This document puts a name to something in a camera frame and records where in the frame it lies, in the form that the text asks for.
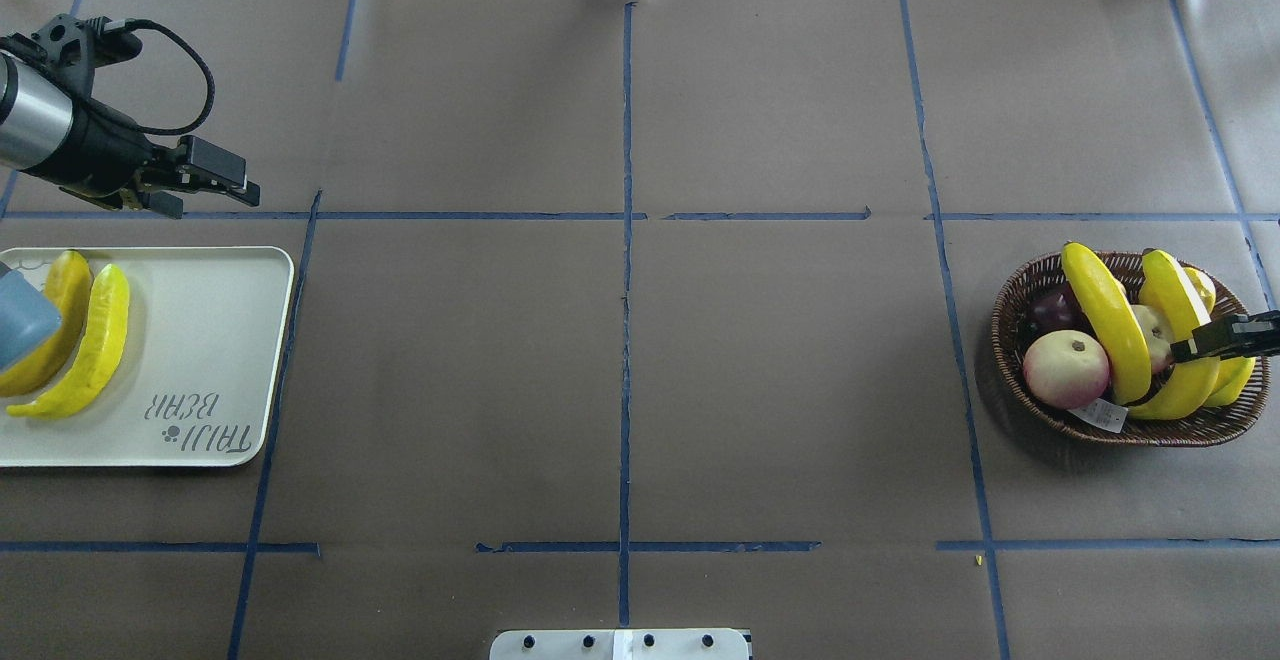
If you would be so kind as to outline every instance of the metal cylinder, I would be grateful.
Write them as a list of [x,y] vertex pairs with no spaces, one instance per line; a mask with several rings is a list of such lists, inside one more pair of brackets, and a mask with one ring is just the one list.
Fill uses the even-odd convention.
[[0,164],[45,162],[72,130],[72,100],[13,55],[0,54]]

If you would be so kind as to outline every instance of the wicker basket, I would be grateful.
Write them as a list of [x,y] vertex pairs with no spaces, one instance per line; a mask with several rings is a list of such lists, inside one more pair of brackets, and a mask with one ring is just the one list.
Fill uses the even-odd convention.
[[[1130,303],[1138,302],[1142,287],[1142,255],[1098,253],[1098,258],[1111,269],[1116,280],[1123,281]],[[1042,292],[1066,281],[1060,255],[1044,255],[1032,260],[1012,274],[1000,294],[991,317],[991,349],[995,363],[986,370],[995,377],[983,379],[979,367],[979,385],[986,385],[983,398],[989,409],[1001,414],[1006,427],[1016,422],[1039,422],[1065,436],[1084,443],[1103,445],[1160,445],[1160,446],[1211,446],[1239,437],[1257,422],[1267,400],[1271,373],[1267,358],[1260,358],[1239,399],[1224,408],[1201,408],[1183,420],[1129,420],[1124,432],[1111,434],[1084,423],[1066,411],[1057,411],[1038,402],[1023,381],[1023,353],[1032,338],[1024,329],[1028,306]],[[1234,294],[1213,278],[1217,301],[1212,317],[1222,313],[1244,313],[1244,306]]]

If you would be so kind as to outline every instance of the white tray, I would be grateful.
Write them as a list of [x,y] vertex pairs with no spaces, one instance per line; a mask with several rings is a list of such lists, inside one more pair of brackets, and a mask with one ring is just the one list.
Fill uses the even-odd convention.
[[[0,262],[44,287],[61,251],[15,247],[3,251]],[[102,394],[70,418],[14,418],[3,409],[38,391],[0,399],[0,467],[230,467],[257,454],[271,413],[293,258],[279,247],[78,251],[95,274],[115,263],[129,278],[124,358]]]

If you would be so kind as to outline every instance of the brown woven basket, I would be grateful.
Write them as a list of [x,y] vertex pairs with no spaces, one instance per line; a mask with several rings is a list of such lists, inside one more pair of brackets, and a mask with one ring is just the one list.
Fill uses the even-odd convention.
[[[1111,269],[1111,274],[1124,283],[1130,303],[1138,302],[1142,287],[1140,253],[1098,253],[1098,258]],[[1084,443],[1103,445],[1160,445],[1160,446],[1211,446],[1239,437],[1257,422],[1267,400],[1267,388],[1271,386],[1271,370],[1267,358],[1260,358],[1244,391],[1239,399],[1224,408],[1201,408],[1183,420],[1129,420],[1124,432],[1111,434],[1084,423],[1068,411],[1057,411],[1038,402],[1027,390],[1023,381],[1023,353],[1030,345],[1032,336],[1025,333],[1023,318],[1028,306],[1042,292],[1066,281],[1062,272],[1061,255],[1044,255],[1023,265],[1012,274],[1000,294],[996,295],[996,308],[991,315],[991,349],[995,356],[996,377],[987,379],[987,386],[997,385],[997,391],[983,391],[988,405],[997,414],[1004,414],[1006,423],[1019,420],[1046,423],[1065,436]],[[1212,317],[1222,313],[1244,313],[1244,306],[1238,297],[1213,278],[1217,299]]]

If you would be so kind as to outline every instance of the gray table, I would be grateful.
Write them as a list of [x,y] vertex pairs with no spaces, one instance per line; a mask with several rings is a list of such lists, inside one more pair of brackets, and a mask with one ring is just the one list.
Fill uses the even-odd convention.
[[[973,386],[997,288],[1068,239],[1274,303],[1280,0],[0,8],[178,29],[264,191],[165,223],[13,177],[0,247],[280,246],[302,294],[251,463],[0,473],[0,656],[1280,645],[1275,405],[1061,466]],[[100,96],[186,122],[198,77],[147,41]]]

